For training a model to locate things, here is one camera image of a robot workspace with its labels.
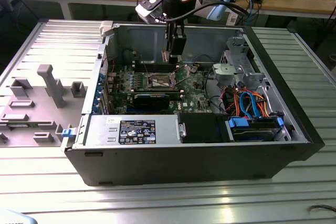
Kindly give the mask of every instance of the motherboard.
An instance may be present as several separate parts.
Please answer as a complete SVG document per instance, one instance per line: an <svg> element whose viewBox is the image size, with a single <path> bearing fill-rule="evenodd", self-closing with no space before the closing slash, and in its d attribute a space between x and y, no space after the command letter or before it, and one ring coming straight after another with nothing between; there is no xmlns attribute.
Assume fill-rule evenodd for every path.
<svg viewBox="0 0 336 224"><path fill-rule="evenodd" d="M109 73L111 114L211 112L198 65L138 64Z"/></svg>

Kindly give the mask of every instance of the table leg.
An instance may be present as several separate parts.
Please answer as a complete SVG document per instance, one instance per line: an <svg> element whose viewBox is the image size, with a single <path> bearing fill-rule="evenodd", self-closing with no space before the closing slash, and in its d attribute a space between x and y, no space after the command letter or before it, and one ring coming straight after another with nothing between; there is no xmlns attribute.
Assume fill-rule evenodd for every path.
<svg viewBox="0 0 336 224"><path fill-rule="evenodd" d="M9 0L0 0L0 5L3 6L8 12L14 11L12 4Z"/></svg>
<svg viewBox="0 0 336 224"><path fill-rule="evenodd" d="M59 5L61 6L64 19L73 19L69 3L68 2L59 2Z"/></svg>

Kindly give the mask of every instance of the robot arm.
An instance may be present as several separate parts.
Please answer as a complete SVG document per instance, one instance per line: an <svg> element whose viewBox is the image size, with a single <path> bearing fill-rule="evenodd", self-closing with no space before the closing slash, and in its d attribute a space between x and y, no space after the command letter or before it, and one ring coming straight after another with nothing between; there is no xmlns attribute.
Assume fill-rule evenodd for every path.
<svg viewBox="0 0 336 224"><path fill-rule="evenodd" d="M176 63L186 42L184 19L195 14L219 20L227 7L238 14L248 15L243 8L228 0L142 0L135 10L148 24L166 23L167 48L163 53L169 63Z"/></svg>

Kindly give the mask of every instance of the blue latch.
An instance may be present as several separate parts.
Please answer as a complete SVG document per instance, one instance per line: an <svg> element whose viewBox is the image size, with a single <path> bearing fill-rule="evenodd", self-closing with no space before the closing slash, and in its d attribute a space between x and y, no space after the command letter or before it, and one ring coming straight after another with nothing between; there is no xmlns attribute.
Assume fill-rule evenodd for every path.
<svg viewBox="0 0 336 224"><path fill-rule="evenodd" d="M62 131L62 137L74 137L76 136L76 128L64 129Z"/></svg>
<svg viewBox="0 0 336 224"><path fill-rule="evenodd" d="M284 121L282 120L282 118L278 118L278 124L280 125L280 127L282 128L284 126Z"/></svg>
<svg viewBox="0 0 336 224"><path fill-rule="evenodd" d="M249 127L248 121L246 118L231 118L229 120L230 128L233 127Z"/></svg>

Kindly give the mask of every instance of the side panel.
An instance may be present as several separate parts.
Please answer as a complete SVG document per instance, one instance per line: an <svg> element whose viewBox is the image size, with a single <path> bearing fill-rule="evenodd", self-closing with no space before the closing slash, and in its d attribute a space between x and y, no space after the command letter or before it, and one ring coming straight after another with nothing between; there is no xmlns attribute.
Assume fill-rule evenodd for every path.
<svg viewBox="0 0 336 224"><path fill-rule="evenodd" d="M142 185L272 178L308 147L70 149L65 154L89 186Z"/></svg>
<svg viewBox="0 0 336 224"><path fill-rule="evenodd" d="M316 153L319 149L324 147L324 143L320 135L310 122L309 118L305 114L300 103L297 101L296 97L293 95L292 91L286 84L279 70L273 63L266 49L262 46L253 29L251 27L246 27L245 32L248 39L250 40L250 46L252 46L255 50L257 57L260 59L261 64L264 65L267 74L270 77L269 81L272 81L275 84L282 99L284 100L295 121L298 123L300 129L302 130L305 138L311 143L307 144L309 146L308 151L301 156L301 160L306 160L314 153Z"/></svg>

